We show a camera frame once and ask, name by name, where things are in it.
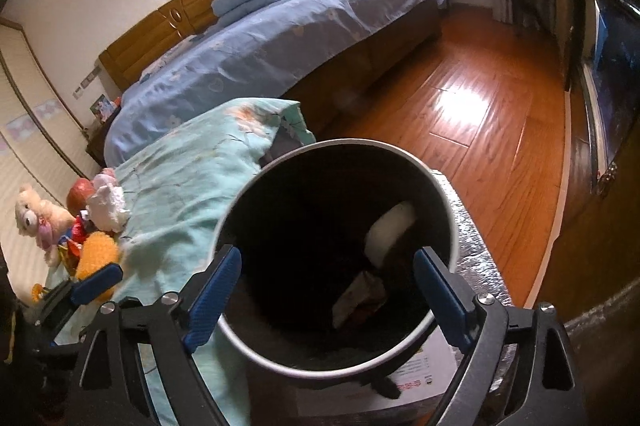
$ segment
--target floor plank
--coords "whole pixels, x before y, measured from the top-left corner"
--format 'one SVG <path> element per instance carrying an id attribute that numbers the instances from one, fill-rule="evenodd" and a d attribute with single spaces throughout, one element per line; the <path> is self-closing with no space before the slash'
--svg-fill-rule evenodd
<path id="1" fill-rule="evenodd" d="M 522 305 L 556 212 L 564 93 L 555 41 L 456 8 L 442 37 L 413 51 L 367 92 L 366 110 L 321 136 L 407 149 L 451 180 Z"/>

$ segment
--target white rim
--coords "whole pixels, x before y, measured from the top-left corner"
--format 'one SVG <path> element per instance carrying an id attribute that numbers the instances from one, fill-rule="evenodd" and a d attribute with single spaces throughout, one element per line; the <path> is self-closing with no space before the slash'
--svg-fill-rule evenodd
<path id="1" fill-rule="evenodd" d="M 232 200 L 231 204 L 229 204 L 225 213 L 222 215 L 216 228 L 214 229 L 214 244 L 209 253 L 208 263 L 213 259 L 213 252 L 215 251 L 215 246 L 218 241 L 218 236 L 224 225 L 226 219 L 231 213 L 233 207 L 235 207 L 239 198 L 255 183 L 257 180 L 268 172 L 270 169 L 273 169 L 281 162 L 286 161 L 290 157 L 295 155 L 299 155 L 300 153 L 305 153 L 307 150 L 313 148 L 324 148 L 325 146 L 336 146 L 336 145 L 367 145 L 367 146 L 375 146 L 377 148 L 383 148 L 388 151 L 394 152 L 398 155 L 401 155 L 407 158 L 409 161 L 413 162 L 418 168 L 421 168 L 427 174 L 427 177 L 430 179 L 433 186 L 436 188 L 438 193 L 440 194 L 441 199 L 445 203 L 444 206 L 447 210 L 447 216 L 449 217 L 449 231 L 451 236 L 451 256 L 449 259 L 449 270 L 454 272 L 456 269 L 456 263 L 458 261 L 458 256 L 460 254 L 460 245 L 458 244 L 458 225 L 456 224 L 456 219 L 453 214 L 453 210 L 447 203 L 448 199 L 442 186 L 435 180 L 433 177 L 433 173 L 431 169 L 425 165 L 420 159 L 410 154 L 409 152 L 403 150 L 402 148 L 398 148 L 397 146 L 389 145 L 387 143 L 382 143 L 381 141 L 373 141 L 371 139 L 333 139 L 331 141 L 321 141 L 319 143 L 313 143 L 311 145 L 303 146 L 302 148 L 297 148 L 295 150 L 290 151 L 284 155 L 281 155 L 279 158 L 270 162 L 267 166 L 265 166 L 258 175 L 255 175 L 247 184 L 244 185 L 242 190 L 238 192 L 236 197 Z M 232 328 L 226 322 L 225 315 L 222 314 L 220 319 L 218 320 L 218 325 L 222 329 L 224 335 L 228 338 L 228 340 L 244 354 L 247 358 L 251 359 L 253 362 L 256 362 L 260 366 L 265 367 L 268 370 L 272 370 L 273 372 L 277 372 L 282 374 L 283 376 L 292 377 L 294 379 L 335 379 L 340 377 L 348 377 L 353 376 L 354 374 L 360 374 L 376 366 L 380 366 L 384 362 L 389 359 L 395 357 L 400 352 L 404 351 L 409 347 L 412 343 L 414 343 L 429 327 L 431 322 L 433 321 L 433 313 L 429 311 L 427 316 L 423 318 L 423 320 L 415 327 L 412 332 L 405 337 L 398 345 L 394 346 L 390 350 L 386 351 L 384 354 L 380 354 L 379 356 L 369 359 L 369 361 L 363 362 L 361 364 L 356 364 L 354 366 L 349 366 L 348 368 L 338 368 L 337 370 L 300 370 L 298 368 L 291 368 L 289 366 L 285 366 L 284 364 L 279 364 L 277 362 L 271 361 L 271 359 L 267 359 L 264 356 L 261 356 L 257 352 L 255 352 L 252 348 L 249 348 L 237 335 L 233 332 Z"/>

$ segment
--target bucket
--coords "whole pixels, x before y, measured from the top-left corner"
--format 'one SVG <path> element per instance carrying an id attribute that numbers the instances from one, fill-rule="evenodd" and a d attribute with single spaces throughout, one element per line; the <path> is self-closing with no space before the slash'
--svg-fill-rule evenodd
<path id="1" fill-rule="evenodd" d="M 371 226 L 393 207 L 414 223 L 390 247 L 380 273 L 364 255 Z M 235 197 L 216 228 L 218 251 L 233 244 L 242 275 L 219 325 L 248 359 L 312 388 L 391 374 L 434 329 L 412 273 L 413 255 L 431 246 L 453 270 L 458 234 L 431 170 L 386 143 L 336 139 L 304 146 L 268 164 Z M 331 309 L 370 271 L 386 301 L 347 330 Z"/>

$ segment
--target white paper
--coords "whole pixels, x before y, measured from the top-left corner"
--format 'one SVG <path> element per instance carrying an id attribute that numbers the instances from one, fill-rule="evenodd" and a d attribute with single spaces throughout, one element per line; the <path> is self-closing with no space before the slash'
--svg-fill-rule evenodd
<path id="1" fill-rule="evenodd" d="M 399 399 L 387 399 L 369 385 L 346 382 L 323 390 L 296 389 L 300 417 L 326 417 L 401 406 L 441 395 L 447 390 L 458 366 L 440 328 L 414 356 L 389 376 L 401 390 Z"/>

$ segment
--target headboard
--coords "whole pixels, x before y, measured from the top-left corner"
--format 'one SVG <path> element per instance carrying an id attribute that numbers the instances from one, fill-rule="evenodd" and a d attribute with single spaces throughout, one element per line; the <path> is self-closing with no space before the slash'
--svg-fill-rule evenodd
<path id="1" fill-rule="evenodd" d="M 149 13 L 98 57 L 123 91 L 142 71 L 190 34 L 202 32 L 217 20 L 212 0 L 169 0 Z"/>

